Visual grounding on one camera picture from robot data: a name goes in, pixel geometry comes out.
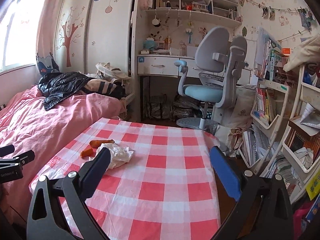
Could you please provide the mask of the short orange sausage wrapper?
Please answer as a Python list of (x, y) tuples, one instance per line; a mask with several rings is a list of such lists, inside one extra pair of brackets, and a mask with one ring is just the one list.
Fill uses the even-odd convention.
[(80, 157), (81, 158), (90, 157), (93, 154), (94, 154), (93, 149), (92, 148), (88, 148), (88, 149), (85, 149), (85, 150), (81, 151)]

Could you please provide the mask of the beige tote bag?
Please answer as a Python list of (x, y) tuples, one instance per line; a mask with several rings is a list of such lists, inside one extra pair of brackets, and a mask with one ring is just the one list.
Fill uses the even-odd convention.
[(111, 79), (121, 79), (121, 80), (127, 80), (130, 78), (124, 72), (122, 72), (120, 68), (111, 66), (109, 62), (108, 63), (99, 62), (95, 65), (95, 67), (99, 75), (103, 77), (109, 77)]

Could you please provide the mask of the white paper bag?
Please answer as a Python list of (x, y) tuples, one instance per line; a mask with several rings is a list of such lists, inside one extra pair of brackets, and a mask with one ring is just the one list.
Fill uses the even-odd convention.
[(123, 148), (115, 143), (104, 143), (98, 147), (95, 157), (104, 148), (107, 148), (111, 154), (111, 161), (107, 168), (108, 170), (120, 167), (121, 165), (128, 163), (134, 154), (134, 151), (131, 150), (129, 147)]

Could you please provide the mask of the striped beige pillow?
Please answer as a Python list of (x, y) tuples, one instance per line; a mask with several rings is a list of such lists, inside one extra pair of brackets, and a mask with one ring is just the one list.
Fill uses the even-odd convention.
[(86, 94), (97, 93), (119, 100), (125, 96), (125, 88), (121, 83), (111, 83), (101, 79), (90, 79), (81, 90)]

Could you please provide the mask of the pink curtain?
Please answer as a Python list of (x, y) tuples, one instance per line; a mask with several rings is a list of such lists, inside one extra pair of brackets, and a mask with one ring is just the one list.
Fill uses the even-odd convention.
[(53, 58), (54, 36), (60, 0), (45, 0), (36, 39), (36, 66), (44, 76), (58, 70)]

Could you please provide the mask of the white bookshelf rack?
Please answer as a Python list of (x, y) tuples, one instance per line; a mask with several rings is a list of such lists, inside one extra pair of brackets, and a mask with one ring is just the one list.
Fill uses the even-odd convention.
[(258, 81), (252, 127), (242, 135), (237, 154), (259, 176), (281, 174), (294, 203), (319, 170), (319, 35), (290, 55), (263, 53), (274, 78)]

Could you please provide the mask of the white desk with drawers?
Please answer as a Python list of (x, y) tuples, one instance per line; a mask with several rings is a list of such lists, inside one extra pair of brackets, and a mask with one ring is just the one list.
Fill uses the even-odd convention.
[(135, 66), (132, 70), (132, 76), (167, 76), (179, 77), (181, 74), (178, 67), (174, 63), (178, 60), (185, 61), (189, 68), (187, 77), (199, 78), (201, 70), (195, 63), (194, 58), (187, 56), (170, 56), (170, 55), (138, 55), (136, 57)]

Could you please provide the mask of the grey blue desk chair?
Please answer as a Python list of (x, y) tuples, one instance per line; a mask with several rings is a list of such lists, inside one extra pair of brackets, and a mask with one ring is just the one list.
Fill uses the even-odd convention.
[(182, 74), (178, 83), (178, 93), (183, 97), (204, 102), (202, 116), (181, 118), (176, 124), (183, 128), (206, 131), (218, 122), (207, 119), (208, 105), (214, 108), (228, 109), (236, 102), (236, 84), (246, 63), (247, 41), (235, 36), (229, 42), (226, 28), (217, 26), (203, 38), (195, 53), (195, 64), (201, 70), (200, 85), (186, 85), (188, 64), (184, 60), (174, 62)]

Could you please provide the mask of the window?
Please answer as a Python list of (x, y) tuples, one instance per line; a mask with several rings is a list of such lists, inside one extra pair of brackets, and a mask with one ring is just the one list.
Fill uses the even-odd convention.
[(1, 17), (1, 71), (35, 64), (36, 35), (45, 0), (13, 0)]

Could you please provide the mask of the red white checkered tablecloth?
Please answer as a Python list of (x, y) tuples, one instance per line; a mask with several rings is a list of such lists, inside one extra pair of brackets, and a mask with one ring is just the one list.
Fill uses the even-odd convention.
[(213, 135), (194, 129), (102, 118), (60, 150), (40, 174), (78, 171), (92, 140), (112, 139), (133, 156), (108, 170), (86, 204), (111, 239), (210, 239), (220, 227), (209, 151)]

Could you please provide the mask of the black puffer jacket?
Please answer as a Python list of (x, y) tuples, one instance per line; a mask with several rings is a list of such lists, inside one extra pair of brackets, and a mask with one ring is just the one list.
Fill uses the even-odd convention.
[(37, 88), (44, 96), (43, 107), (52, 109), (81, 90), (92, 78), (78, 72), (48, 73), (40, 78)]

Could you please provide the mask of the pink duvet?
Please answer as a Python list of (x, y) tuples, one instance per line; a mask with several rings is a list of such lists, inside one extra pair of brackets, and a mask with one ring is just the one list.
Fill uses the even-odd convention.
[(27, 218), (31, 196), (29, 184), (41, 168), (100, 118), (116, 118), (124, 113), (124, 103), (116, 98), (75, 94), (46, 111), (44, 96), (34, 86), (17, 93), (1, 110), (1, 146), (14, 145), (8, 157), (32, 150), (35, 159), (23, 167), (23, 178), (3, 185), (1, 210), (11, 223)]

